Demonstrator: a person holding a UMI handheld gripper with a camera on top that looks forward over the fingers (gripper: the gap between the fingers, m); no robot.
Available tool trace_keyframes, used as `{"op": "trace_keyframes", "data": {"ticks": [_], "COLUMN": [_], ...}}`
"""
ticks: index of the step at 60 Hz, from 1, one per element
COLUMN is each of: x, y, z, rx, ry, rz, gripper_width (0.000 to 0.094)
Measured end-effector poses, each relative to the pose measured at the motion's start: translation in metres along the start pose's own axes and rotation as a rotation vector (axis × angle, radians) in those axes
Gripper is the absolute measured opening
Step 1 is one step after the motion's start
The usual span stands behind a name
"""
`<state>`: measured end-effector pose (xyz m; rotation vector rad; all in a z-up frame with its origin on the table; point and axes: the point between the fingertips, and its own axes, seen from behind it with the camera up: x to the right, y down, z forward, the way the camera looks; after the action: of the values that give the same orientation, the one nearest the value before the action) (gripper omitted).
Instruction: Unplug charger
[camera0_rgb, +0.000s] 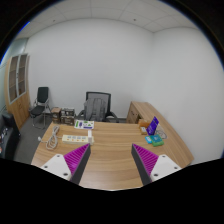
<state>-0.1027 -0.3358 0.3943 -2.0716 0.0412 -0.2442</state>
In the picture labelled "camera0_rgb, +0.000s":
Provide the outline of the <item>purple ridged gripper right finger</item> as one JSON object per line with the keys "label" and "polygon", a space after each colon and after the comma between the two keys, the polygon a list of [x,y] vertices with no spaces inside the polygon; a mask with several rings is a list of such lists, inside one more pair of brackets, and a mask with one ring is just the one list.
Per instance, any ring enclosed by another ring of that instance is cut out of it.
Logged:
{"label": "purple ridged gripper right finger", "polygon": [[137,166],[143,185],[148,185],[165,176],[181,170],[167,155],[155,153],[136,144],[132,145],[131,154]]}

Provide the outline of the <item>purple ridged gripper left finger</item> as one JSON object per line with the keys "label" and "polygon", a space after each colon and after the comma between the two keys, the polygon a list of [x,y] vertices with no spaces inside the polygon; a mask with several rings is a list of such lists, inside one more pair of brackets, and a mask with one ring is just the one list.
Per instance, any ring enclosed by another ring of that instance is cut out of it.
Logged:
{"label": "purple ridged gripper left finger", "polygon": [[79,184],[90,154],[90,144],[86,144],[65,155],[56,154],[41,168],[65,180]]}

